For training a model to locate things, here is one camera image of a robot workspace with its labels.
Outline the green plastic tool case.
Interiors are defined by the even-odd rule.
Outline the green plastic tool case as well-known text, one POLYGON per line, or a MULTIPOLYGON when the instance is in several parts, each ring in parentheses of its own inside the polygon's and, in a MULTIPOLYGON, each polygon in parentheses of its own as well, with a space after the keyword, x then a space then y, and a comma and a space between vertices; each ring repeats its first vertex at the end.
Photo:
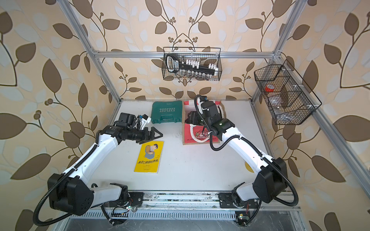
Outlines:
POLYGON ((182 122, 182 101, 154 102, 151 122, 153 124, 182 122))

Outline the black socket wrench set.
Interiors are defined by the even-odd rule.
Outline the black socket wrench set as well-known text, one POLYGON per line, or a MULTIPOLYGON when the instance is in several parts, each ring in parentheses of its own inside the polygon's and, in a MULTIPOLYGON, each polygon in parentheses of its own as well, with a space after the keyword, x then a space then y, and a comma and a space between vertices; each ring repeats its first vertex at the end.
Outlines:
POLYGON ((183 60, 179 59, 176 55, 168 54, 165 55, 165 68, 171 73, 177 73, 179 71, 190 71, 200 72, 205 74, 216 75, 220 69, 214 64, 208 64, 208 66, 201 65, 199 61, 195 60, 183 60))

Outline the aluminium frame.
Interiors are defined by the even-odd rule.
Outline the aluminium frame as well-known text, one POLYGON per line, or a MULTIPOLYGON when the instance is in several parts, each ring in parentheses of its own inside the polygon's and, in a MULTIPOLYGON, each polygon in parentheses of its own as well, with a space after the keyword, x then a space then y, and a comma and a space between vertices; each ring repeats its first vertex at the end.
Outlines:
POLYGON ((370 102, 361 99, 370 89, 369 1, 272 1, 270 12, 247 19, 245 28, 260 30, 261 41, 265 41, 274 21, 287 14, 277 44, 269 51, 249 47, 242 52, 210 44, 196 46, 197 33, 210 32, 203 18, 217 10, 216 1, 200 1, 197 14, 189 17, 186 34, 179 33, 175 17, 168 14, 162 1, 150 1, 147 12, 161 17, 156 32, 172 31, 170 45, 156 51, 122 51, 109 45, 105 51, 95 49, 97 42, 89 38, 80 16, 93 22, 102 34, 108 18, 94 12, 93 1, 60 1, 60 5, 97 67, 104 92, 110 91, 113 99, 120 97, 104 62, 115 58, 151 58, 164 80, 176 80, 184 86, 224 80, 223 59, 256 58, 265 62, 261 70, 265 77, 276 80, 285 72, 286 77, 296 78, 299 86, 281 97, 300 109, 282 106, 280 113, 272 112, 274 123, 294 125, 312 116, 364 192, 370 192, 370 102))

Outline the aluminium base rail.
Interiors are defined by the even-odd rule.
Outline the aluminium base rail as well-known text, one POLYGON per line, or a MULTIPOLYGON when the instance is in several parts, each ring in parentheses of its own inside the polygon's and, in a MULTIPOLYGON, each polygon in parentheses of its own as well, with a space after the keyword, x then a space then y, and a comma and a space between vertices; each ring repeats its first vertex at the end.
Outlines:
POLYGON ((113 219, 169 219, 169 220, 235 220, 244 212, 287 212, 295 214, 300 206, 288 207, 275 200, 269 204, 251 199, 237 206, 228 191, 138 191, 131 192, 133 202, 129 209, 113 204, 105 207, 113 219))

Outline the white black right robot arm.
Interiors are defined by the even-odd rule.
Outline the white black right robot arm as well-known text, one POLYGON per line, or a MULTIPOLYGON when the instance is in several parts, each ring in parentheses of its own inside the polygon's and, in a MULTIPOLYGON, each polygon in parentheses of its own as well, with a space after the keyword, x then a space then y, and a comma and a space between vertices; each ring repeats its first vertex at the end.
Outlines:
POLYGON ((215 102, 198 94, 194 97, 194 106, 194 120, 206 128, 210 148, 221 151, 226 146, 231 147, 255 174, 253 182, 241 183, 232 190, 234 206, 244 207, 252 199, 260 203, 275 200, 289 207, 298 205, 298 192, 288 178, 284 160, 275 159, 257 148, 233 122, 220 114, 215 102))

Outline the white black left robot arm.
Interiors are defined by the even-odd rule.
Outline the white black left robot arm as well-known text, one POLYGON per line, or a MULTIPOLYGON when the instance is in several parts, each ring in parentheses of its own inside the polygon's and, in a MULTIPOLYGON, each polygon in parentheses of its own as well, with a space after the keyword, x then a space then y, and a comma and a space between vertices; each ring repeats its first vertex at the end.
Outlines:
POLYGON ((81 216, 91 208, 102 208, 109 202, 120 207, 131 206, 133 201, 126 185, 110 183, 107 187, 98 187, 95 183, 88 186, 88 183, 103 160, 122 141, 144 144, 163 137, 163 134, 154 127, 147 127, 150 122, 151 118, 148 115, 121 113, 113 125, 98 131, 93 145, 77 162, 62 174, 53 174, 48 179, 48 191, 34 210, 33 223, 39 227, 49 226, 72 215, 81 216), (39 214, 46 201, 52 209, 65 214, 49 221, 41 221, 39 214))

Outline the yellow book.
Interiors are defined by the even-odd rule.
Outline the yellow book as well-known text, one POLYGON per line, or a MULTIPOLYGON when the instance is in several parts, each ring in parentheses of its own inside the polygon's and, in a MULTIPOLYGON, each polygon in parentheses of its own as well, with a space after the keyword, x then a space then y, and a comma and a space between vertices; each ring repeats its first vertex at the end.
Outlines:
POLYGON ((142 144, 134 172, 158 173, 164 141, 150 141, 142 144))

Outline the red tape roll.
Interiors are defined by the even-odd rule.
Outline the red tape roll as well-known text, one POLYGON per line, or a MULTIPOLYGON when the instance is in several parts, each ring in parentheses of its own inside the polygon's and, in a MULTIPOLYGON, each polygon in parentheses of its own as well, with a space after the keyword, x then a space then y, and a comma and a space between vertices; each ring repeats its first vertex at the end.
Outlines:
POLYGON ((271 92, 274 92, 274 90, 275 90, 275 86, 273 84, 265 85, 265 92, 271 93, 271 92))

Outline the yellow tape roll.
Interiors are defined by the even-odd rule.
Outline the yellow tape roll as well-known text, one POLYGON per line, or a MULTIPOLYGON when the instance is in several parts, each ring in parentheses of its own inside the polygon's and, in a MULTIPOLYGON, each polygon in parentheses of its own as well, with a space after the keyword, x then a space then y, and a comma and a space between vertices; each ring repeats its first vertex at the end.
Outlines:
POLYGON ((245 167, 246 167, 246 169, 247 169, 249 172, 254 173, 253 169, 250 167, 250 165, 249 165, 247 162, 245 162, 245 167))

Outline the small circuit board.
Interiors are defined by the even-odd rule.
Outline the small circuit board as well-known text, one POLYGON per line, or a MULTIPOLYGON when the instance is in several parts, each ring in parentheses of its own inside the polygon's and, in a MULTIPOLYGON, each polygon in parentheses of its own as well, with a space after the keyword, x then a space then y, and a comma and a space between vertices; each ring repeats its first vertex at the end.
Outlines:
POLYGON ((241 212, 236 211, 235 212, 235 222, 240 227, 246 227, 250 221, 250 213, 249 212, 241 212))

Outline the burlap canvas bag red front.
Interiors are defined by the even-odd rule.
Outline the burlap canvas bag red front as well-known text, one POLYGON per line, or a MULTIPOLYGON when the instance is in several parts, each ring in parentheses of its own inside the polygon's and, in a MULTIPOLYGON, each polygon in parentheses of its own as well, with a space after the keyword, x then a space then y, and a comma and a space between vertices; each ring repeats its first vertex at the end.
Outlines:
POLYGON ((183 101, 182 108, 182 143, 183 145, 209 144, 210 137, 208 130, 204 125, 195 125, 189 122, 189 116, 192 112, 196 113, 194 102, 192 100, 183 101))

